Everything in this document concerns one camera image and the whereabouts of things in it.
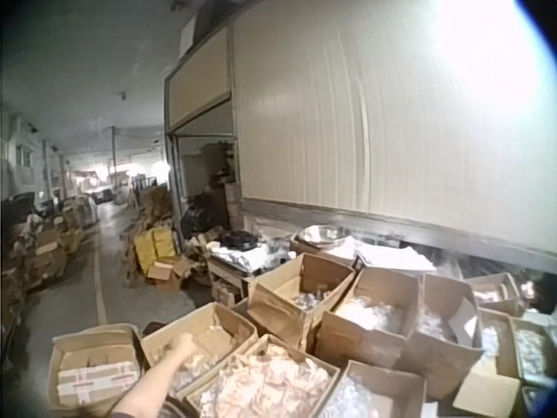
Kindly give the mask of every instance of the window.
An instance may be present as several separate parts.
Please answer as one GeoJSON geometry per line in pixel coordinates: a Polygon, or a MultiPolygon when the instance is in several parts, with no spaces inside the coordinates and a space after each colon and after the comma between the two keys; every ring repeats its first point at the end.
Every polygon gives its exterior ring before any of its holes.
{"type": "Polygon", "coordinates": [[[31,151],[23,149],[23,166],[31,167],[31,151]]]}
{"type": "Polygon", "coordinates": [[[16,162],[17,165],[31,167],[31,151],[23,145],[18,145],[16,147],[16,162]]]}
{"type": "Polygon", "coordinates": [[[23,149],[21,145],[16,147],[16,162],[17,165],[23,165],[23,149]]]}

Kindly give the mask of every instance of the ceiling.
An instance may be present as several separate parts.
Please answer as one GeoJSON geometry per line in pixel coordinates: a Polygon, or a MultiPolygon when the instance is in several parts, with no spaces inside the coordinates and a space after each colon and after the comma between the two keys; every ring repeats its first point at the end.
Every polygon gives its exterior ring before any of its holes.
{"type": "Polygon", "coordinates": [[[76,168],[106,164],[113,125],[118,161],[159,147],[164,77],[203,1],[177,11],[172,0],[15,2],[3,22],[3,101],[76,168]]]}

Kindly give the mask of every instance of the white paper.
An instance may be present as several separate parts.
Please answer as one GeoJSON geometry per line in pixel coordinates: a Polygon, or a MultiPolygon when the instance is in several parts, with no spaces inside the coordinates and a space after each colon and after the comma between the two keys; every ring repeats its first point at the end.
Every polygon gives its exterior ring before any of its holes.
{"type": "Polygon", "coordinates": [[[471,347],[478,323],[476,308],[466,298],[462,298],[459,310],[448,321],[461,346],[471,347]]]}
{"type": "Polygon", "coordinates": [[[421,418],[437,418],[438,402],[425,402],[421,407],[421,418]]]}
{"type": "Polygon", "coordinates": [[[336,246],[330,250],[325,250],[324,253],[334,255],[335,257],[339,257],[344,260],[355,260],[356,248],[359,244],[360,242],[355,240],[353,237],[346,237],[342,246],[336,246]]]}
{"type": "Polygon", "coordinates": [[[366,266],[390,268],[392,270],[435,271],[435,266],[426,257],[416,253],[410,246],[401,249],[361,243],[357,252],[366,266]]]}

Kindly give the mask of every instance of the human arm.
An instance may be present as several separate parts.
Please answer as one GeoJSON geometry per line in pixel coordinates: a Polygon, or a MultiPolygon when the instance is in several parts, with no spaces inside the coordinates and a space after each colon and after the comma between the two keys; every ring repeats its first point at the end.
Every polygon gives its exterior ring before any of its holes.
{"type": "Polygon", "coordinates": [[[179,335],[166,356],[136,383],[114,407],[112,413],[126,414],[134,418],[156,418],[174,374],[194,351],[195,343],[191,334],[179,335]]]}

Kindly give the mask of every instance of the clear plastic bag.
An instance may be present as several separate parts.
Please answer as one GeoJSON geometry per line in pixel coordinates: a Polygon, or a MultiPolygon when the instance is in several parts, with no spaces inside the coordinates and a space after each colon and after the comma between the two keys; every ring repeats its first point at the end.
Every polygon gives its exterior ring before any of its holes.
{"type": "Polygon", "coordinates": [[[372,392],[359,379],[345,376],[335,388],[319,418],[364,418],[378,416],[372,392]]]}

